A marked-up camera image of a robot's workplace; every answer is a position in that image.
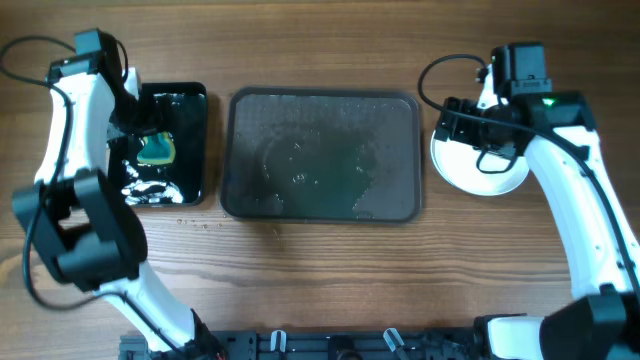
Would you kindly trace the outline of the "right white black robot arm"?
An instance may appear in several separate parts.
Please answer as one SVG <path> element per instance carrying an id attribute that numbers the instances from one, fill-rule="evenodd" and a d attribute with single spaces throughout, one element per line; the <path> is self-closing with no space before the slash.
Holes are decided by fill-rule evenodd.
<path id="1" fill-rule="evenodd" d="M 639 244 L 604 166 L 594 115 L 577 91 L 556 92 L 539 43 L 493 49 L 477 100 L 450 97 L 430 141 L 449 184 L 479 196 L 541 186 L 569 266 L 572 301 L 546 316 L 486 315 L 475 359 L 635 359 Z"/>

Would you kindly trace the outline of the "green yellow sponge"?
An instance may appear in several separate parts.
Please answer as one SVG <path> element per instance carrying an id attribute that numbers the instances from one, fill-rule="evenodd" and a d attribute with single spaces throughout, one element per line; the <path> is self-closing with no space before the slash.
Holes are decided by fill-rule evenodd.
<path id="1" fill-rule="evenodd" d="M 137 162 L 144 166 L 164 166 L 172 164 L 176 157 L 173 137 L 169 132 L 144 136 L 142 148 L 136 155 Z"/>

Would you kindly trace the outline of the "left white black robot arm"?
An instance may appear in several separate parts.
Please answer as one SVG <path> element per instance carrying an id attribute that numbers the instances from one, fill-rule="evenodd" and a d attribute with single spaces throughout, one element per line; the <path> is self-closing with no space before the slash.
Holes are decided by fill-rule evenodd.
<path id="1" fill-rule="evenodd" d="M 38 297 L 38 256 L 82 303 L 105 300 L 143 337 L 150 359 L 222 359 L 226 352 L 148 260 L 135 208 L 199 203 L 209 104 L 198 82 L 144 83 L 123 44 L 99 29 L 79 32 L 70 56 L 42 80 L 52 99 L 43 161 L 12 210 L 25 232 L 22 276 Z"/>

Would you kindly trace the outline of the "white plate back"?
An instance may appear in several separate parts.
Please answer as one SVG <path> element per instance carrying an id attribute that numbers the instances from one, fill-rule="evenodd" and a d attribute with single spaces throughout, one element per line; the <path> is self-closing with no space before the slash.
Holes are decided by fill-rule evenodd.
<path id="1" fill-rule="evenodd" d="M 501 173 L 509 161 L 497 155 L 486 154 L 477 168 L 480 150 L 452 140 L 441 141 L 432 134 L 430 140 L 431 160 L 440 176 L 452 186 L 478 196 L 498 196 L 519 187 L 529 174 L 529 167 L 519 157 L 513 167 Z"/>

